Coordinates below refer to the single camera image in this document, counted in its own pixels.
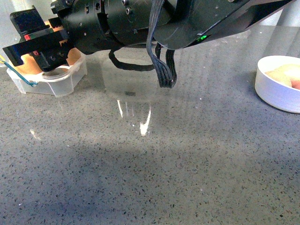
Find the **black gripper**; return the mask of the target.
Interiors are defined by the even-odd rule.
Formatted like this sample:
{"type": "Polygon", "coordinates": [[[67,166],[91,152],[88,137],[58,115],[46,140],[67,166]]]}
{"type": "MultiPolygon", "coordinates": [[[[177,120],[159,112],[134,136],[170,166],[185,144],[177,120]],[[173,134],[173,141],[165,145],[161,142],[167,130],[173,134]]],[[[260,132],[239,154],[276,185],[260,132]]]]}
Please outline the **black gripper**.
{"type": "MultiPolygon", "coordinates": [[[[84,54],[122,48],[124,45],[109,28],[104,3],[103,0],[56,0],[51,3],[51,10],[65,30],[4,47],[3,51],[15,67],[24,64],[23,55],[30,54],[42,71],[50,72],[67,64],[73,46],[84,54]]],[[[50,28],[34,5],[12,12],[10,21],[21,38],[50,28]]]]}

